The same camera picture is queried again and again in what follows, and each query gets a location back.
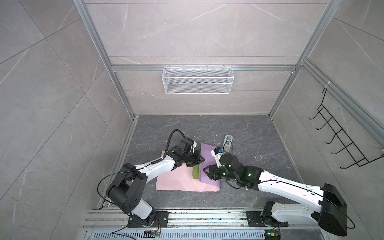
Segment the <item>pink wrapping paper sheet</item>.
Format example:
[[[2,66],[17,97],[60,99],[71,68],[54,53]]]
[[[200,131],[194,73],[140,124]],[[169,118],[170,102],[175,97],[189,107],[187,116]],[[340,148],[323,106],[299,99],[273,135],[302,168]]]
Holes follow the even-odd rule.
[[[221,189],[220,181],[209,180],[203,175],[200,168],[200,179],[193,179],[193,168],[186,164],[181,167],[161,174],[156,180],[157,191],[182,191],[182,192],[218,192]]]

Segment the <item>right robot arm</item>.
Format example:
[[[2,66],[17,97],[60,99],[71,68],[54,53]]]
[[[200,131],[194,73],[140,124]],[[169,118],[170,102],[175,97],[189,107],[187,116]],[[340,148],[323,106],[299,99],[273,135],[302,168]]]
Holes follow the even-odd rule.
[[[272,193],[294,201],[287,205],[267,202],[257,217],[265,226],[318,224],[330,234],[347,236],[347,203],[335,186],[319,187],[290,181],[261,168],[244,166],[232,154],[214,153],[214,156],[216,163],[203,169],[209,179],[234,180],[237,188]]]

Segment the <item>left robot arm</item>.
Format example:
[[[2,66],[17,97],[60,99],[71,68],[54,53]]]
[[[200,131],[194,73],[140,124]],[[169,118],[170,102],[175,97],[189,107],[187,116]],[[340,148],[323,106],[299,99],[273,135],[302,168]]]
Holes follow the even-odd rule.
[[[191,168],[204,162],[201,151],[196,147],[195,141],[182,139],[177,146],[155,160],[136,166],[130,163],[123,165],[107,188],[107,197],[125,214],[133,214],[140,219],[143,226],[151,226],[156,210],[142,198],[147,182],[183,164]]]

